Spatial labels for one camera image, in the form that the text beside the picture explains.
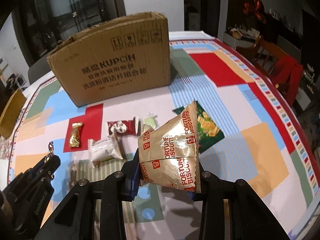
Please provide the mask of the red garment on chair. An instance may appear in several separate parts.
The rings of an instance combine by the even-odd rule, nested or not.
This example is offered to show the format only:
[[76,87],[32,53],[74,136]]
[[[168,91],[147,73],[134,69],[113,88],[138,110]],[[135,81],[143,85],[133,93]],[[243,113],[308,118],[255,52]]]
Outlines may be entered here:
[[303,75],[303,66],[290,55],[281,58],[271,74],[271,82],[280,91],[289,106],[292,106]]

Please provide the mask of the red wooden chair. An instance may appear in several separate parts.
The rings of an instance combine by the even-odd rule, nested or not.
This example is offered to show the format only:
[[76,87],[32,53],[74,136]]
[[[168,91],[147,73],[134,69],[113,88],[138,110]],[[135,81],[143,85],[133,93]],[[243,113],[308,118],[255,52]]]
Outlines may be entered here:
[[259,36],[250,47],[236,46],[234,49],[268,78],[274,72],[278,61],[287,56],[280,47],[265,41],[262,36]]

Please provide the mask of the gold candy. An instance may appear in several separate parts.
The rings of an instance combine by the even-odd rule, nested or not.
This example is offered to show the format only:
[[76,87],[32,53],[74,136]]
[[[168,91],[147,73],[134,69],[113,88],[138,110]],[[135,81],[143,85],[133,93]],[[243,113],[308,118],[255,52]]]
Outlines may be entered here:
[[71,135],[69,138],[69,147],[79,147],[80,146],[80,133],[82,129],[82,122],[75,122],[71,126]]

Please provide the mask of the red foil balloon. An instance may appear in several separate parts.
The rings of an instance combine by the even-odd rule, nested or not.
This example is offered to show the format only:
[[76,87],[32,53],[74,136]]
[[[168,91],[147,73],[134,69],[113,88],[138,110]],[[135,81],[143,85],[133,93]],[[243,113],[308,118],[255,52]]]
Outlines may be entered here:
[[250,13],[253,13],[253,15],[261,22],[265,23],[265,7],[263,5],[263,2],[261,0],[255,0],[253,4],[250,3],[244,3],[244,6],[242,8],[243,13],[245,15],[249,15]]

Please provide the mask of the woven wicker box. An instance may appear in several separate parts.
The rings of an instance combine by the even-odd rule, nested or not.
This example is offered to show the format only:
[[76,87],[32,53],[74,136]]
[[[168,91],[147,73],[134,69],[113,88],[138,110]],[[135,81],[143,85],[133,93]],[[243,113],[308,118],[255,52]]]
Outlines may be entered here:
[[4,139],[7,139],[12,134],[16,120],[26,100],[20,89],[17,89],[10,97],[1,114],[0,135]]

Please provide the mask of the clear red-edged snack packet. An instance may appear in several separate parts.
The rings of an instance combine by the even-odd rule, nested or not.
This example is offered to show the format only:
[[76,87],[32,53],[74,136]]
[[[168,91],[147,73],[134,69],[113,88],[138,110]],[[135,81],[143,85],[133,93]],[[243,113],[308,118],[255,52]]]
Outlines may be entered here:
[[48,144],[48,151],[49,153],[46,155],[44,159],[45,163],[48,162],[49,159],[54,155],[54,143],[52,141]]

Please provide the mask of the dark green cracker packet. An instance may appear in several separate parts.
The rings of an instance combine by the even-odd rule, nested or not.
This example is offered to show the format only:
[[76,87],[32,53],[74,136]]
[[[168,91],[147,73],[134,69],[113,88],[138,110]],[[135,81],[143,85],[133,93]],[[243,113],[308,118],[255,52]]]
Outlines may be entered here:
[[199,135],[199,153],[211,148],[225,136],[206,110],[196,102],[197,107],[197,130]]

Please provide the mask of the grey chair left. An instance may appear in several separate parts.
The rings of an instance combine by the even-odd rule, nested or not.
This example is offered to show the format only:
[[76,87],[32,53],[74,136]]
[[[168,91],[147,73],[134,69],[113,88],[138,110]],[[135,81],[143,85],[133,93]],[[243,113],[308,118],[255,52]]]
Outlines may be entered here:
[[28,70],[29,84],[32,85],[38,79],[46,75],[51,71],[51,68],[47,62],[46,57],[40,58],[36,61]]

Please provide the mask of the red white snack packet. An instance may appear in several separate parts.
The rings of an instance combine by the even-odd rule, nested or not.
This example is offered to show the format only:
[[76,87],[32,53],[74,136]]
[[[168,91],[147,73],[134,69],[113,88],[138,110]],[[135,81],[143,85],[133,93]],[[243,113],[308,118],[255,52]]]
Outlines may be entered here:
[[108,121],[106,125],[109,134],[116,133],[119,136],[138,135],[139,119],[134,116],[131,120]]

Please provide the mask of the colourful patterned tablecloth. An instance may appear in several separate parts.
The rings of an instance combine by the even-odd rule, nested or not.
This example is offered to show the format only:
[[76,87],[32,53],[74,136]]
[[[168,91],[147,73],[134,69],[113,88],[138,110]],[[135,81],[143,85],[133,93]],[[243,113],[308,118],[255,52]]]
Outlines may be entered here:
[[52,182],[49,216],[79,179],[101,180],[123,164],[111,159],[95,168],[86,147],[68,148],[72,122],[83,122],[84,137],[101,139],[108,121],[154,114],[160,126],[175,116],[176,108],[197,100],[224,135],[200,157],[204,168],[223,180],[248,181],[289,238],[304,239],[319,218],[319,167],[286,101],[217,38],[175,31],[169,39],[174,67],[167,87],[83,107],[76,107],[52,73],[27,88],[17,126],[1,142],[1,187],[41,160],[53,142],[61,165]]

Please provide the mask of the white shoe rack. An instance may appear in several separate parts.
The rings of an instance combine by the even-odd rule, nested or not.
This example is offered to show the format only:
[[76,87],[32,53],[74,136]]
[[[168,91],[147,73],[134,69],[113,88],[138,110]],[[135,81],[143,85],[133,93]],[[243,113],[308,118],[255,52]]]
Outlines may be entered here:
[[24,91],[27,88],[27,83],[22,74],[11,74],[6,81],[5,91],[14,93],[16,90]]

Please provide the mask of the white low cabinet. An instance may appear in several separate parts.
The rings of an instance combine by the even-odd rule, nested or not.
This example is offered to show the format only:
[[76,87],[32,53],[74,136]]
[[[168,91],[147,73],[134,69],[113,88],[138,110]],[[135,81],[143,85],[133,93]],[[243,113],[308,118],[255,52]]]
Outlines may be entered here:
[[244,47],[248,48],[253,46],[256,43],[257,39],[260,36],[260,32],[251,29],[241,29],[241,28],[231,28],[228,27],[223,33],[222,41],[229,45],[232,48],[235,47]]

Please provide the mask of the pale green candy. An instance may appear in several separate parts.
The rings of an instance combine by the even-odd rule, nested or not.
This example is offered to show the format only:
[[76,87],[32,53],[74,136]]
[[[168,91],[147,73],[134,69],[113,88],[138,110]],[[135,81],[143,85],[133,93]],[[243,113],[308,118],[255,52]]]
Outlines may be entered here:
[[153,129],[157,128],[155,113],[149,112],[143,120],[144,120],[144,124],[151,126]]

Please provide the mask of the gold fortune biscuits bag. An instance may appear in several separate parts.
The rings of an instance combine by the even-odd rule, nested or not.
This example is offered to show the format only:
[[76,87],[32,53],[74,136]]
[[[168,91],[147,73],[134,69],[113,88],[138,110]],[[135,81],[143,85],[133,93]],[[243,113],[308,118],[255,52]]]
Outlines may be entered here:
[[201,192],[195,101],[156,130],[143,132],[138,138],[138,150],[142,181]]

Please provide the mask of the dark glass sliding door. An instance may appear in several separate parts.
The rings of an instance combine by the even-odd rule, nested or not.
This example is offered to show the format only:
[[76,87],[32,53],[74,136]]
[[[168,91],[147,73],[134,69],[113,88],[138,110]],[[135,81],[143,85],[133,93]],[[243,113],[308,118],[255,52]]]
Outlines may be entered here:
[[12,21],[31,67],[73,34],[125,14],[124,0],[18,0]]

